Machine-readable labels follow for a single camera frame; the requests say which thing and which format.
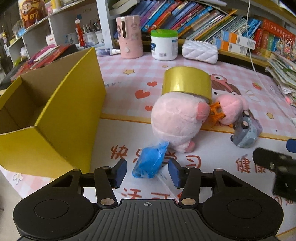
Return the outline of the blue plastic bag item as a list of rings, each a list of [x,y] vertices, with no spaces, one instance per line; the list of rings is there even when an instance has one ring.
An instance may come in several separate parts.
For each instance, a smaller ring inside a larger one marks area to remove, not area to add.
[[[169,144],[168,141],[161,141],[155,146],[143,148],[133,168],[133,177],[154,178],[162,166]]]

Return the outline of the large pink plush pig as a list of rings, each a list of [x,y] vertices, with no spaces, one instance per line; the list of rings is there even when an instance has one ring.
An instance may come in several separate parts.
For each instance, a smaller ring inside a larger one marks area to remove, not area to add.
[[[200,96],[169,92],[158,98],[151,112],[153,134],[179,153],[195,148],[193,138],[208,118],[210,105]]]

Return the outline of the grey purple toy truck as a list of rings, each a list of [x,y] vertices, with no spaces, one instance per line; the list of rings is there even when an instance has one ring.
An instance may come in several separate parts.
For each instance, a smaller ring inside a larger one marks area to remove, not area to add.
[[[252,147],[263,130],[260,122],[254,119],[248,110],[242,112],[233,128],[234,134],[230,137],[230,140],[240,148]]]

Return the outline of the small pink plush toy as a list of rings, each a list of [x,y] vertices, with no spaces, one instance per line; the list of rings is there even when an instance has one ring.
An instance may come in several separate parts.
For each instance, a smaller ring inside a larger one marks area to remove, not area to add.
[[[210,105],[209,118],[213,125],[220,123],[232,128],[243,111],[248,109],[249,104],[243,96],[222,94]]]

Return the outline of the yellow tape roll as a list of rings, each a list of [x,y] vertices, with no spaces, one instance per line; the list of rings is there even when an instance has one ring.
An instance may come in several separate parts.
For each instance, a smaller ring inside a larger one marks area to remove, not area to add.
[[[165,71],[162,95],[169,92],[182,92],[203,97],[207,103],[212,102],[212,82],[207,72],[201,69],[177,66]]]

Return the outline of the white printed desk mat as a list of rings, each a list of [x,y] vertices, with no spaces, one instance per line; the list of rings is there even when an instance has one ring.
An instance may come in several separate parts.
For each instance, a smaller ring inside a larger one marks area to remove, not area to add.
[[[127,174],[115,195],[117,199],[163,199],[178,200],[181,191],[174,187],[167,168],[159,171],[153,179],[134,178],[132,170],[142,149],[158,143],[152,134],[151,125],[119,120],[101,120],[94,144],[91,169],[114,166],[124,158]],[[168,149],[165,159],[174,158],[187,168],[199,168],[211,173],[224,169],[262,192],[271,195],[275,174],[257,166],[252,158],[254,148],[240,148],[230,140],[230,134],[200,131],[195,138],[195,149],[191,153],[178,153]]]

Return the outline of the yellow cardboard box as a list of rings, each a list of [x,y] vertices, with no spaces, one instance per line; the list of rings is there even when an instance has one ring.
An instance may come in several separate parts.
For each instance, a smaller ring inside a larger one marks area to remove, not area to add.
[[[105,96],[94,48],[18,77],[1,95],[1,166],[51,178],[89,172]]]

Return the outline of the pink checkered tablecloth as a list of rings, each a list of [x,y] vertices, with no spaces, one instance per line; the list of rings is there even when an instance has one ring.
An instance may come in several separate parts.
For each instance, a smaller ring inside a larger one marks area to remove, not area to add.
[[[222,152],[204,138],[210,76],[177,66],[164,74],[157,142],[197,153]],[[95,50],[76,52],[19,76],[1,96],[1,166],[8,171],[57,178],[71,169],[88,172],[106,89]]]

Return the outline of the stack of papers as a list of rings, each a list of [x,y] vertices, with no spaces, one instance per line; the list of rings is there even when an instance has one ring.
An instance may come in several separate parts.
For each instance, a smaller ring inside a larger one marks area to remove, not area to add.
[[[267,62],[265,71],[272,76],[286,102],[295,107],[295,63],[276,52],[271,53]]]

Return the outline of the white quilted purse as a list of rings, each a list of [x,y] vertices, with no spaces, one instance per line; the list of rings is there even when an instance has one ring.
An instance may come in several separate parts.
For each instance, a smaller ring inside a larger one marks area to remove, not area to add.
[[[187,59],[215,64],[218,55],[217,46],[204,41],[185,40],[182,45],[182,56]]]

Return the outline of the white jar green lid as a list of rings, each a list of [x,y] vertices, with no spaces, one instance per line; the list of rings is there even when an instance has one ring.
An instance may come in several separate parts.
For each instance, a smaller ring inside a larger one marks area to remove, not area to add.
[[[178,32],[166,29],[152,30],[151,53],[156,60],[175,60],[178,56]]]

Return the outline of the pink humidifier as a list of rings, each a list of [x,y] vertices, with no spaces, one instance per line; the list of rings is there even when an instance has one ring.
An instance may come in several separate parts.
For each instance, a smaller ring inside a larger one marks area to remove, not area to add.
[[[141,57],[143,52],[140,16],[121,16],[116,18],[120,55],[124,59]]]

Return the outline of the fortune god figure box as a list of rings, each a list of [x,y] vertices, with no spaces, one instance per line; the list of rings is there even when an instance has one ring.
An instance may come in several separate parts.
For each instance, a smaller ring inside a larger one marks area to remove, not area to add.
[[[18,7],[25,29],[47,16],[44,0],[19,0]]]

